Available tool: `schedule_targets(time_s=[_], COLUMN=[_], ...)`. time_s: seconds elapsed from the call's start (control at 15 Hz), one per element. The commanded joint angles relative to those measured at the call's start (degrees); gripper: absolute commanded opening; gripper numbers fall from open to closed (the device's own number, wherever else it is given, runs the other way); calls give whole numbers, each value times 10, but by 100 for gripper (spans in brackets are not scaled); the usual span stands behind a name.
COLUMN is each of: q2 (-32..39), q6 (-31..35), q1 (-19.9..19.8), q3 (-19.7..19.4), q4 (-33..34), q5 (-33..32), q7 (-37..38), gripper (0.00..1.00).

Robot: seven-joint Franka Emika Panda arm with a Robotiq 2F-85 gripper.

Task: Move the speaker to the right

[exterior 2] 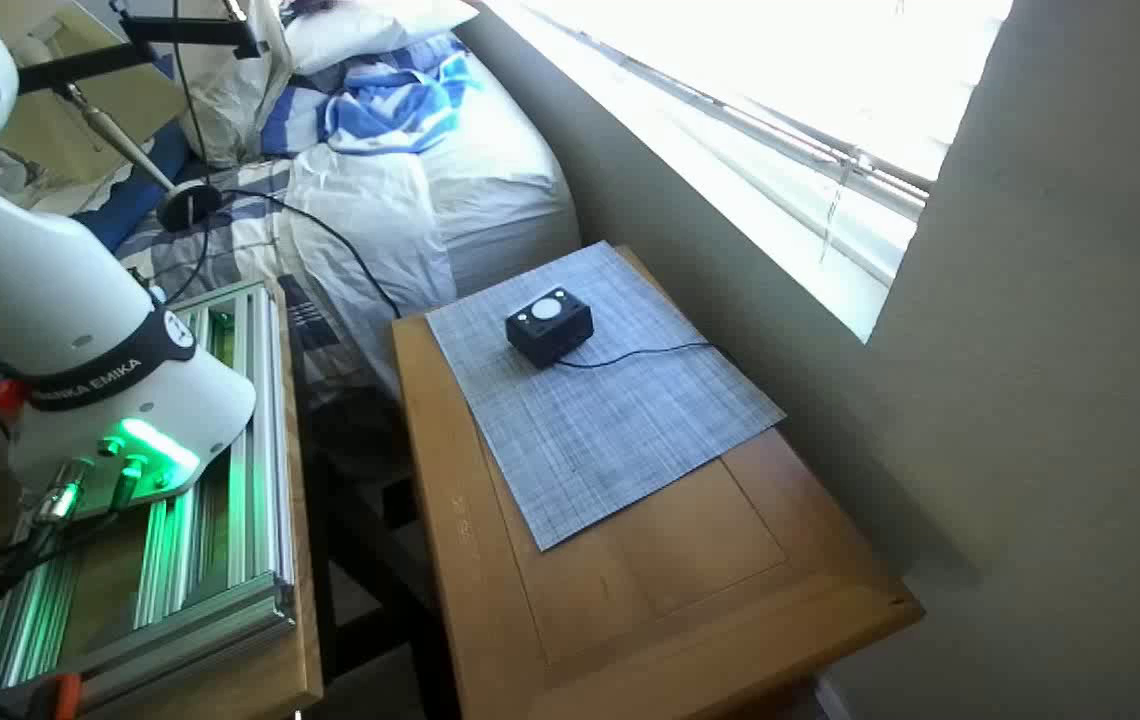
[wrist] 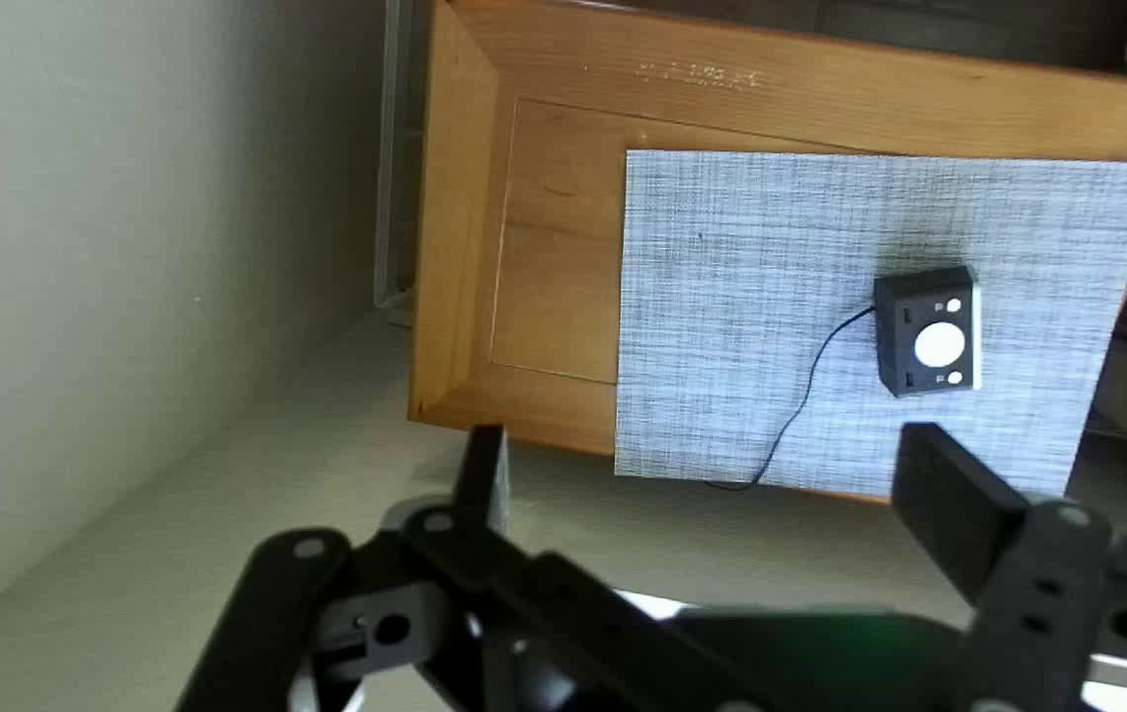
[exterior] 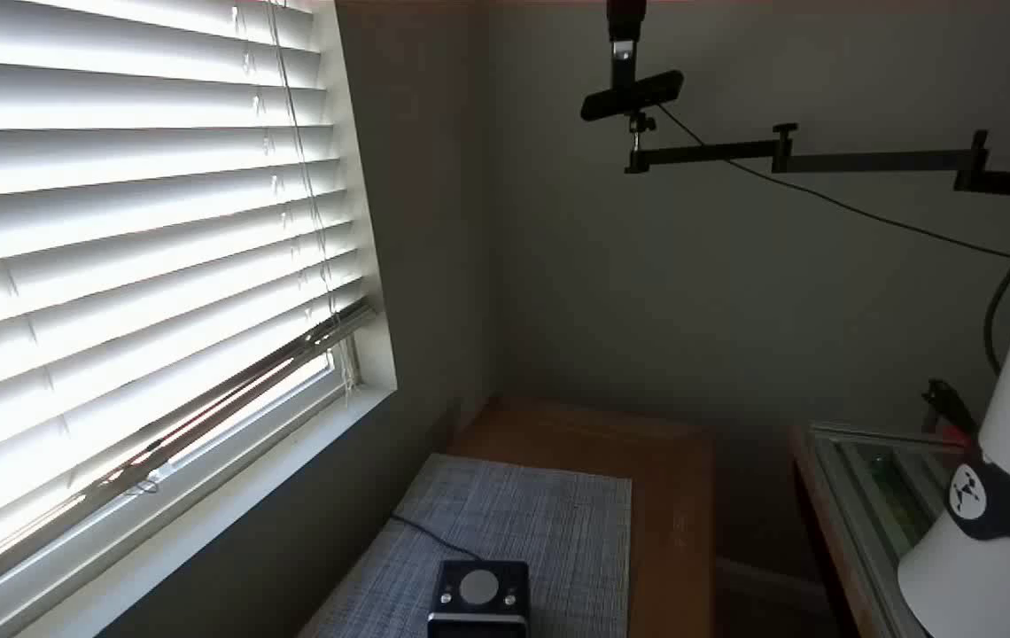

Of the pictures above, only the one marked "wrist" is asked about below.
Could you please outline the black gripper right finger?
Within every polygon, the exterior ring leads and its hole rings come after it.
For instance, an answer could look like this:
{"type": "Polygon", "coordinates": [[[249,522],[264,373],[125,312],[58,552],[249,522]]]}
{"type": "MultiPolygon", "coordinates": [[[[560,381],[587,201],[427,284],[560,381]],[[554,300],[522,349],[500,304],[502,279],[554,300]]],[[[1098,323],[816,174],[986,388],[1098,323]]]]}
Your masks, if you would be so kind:
{"type": "Polygon", "coordinates": [[[965,602],[989,585],[1028,499],[937,423],[906,423],[891,502],[965,602]]]}

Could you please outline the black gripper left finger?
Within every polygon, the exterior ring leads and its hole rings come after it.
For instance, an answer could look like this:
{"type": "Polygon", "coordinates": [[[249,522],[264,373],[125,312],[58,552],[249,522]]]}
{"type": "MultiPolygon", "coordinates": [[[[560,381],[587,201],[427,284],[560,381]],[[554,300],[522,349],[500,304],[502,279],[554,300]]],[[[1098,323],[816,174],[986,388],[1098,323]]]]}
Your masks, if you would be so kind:
{"type": "Polygon", "coordinates": [[[449,506],[464,522],[500,526],[505,518],[505,431],[478,423],[465,437],[449,506]]]}

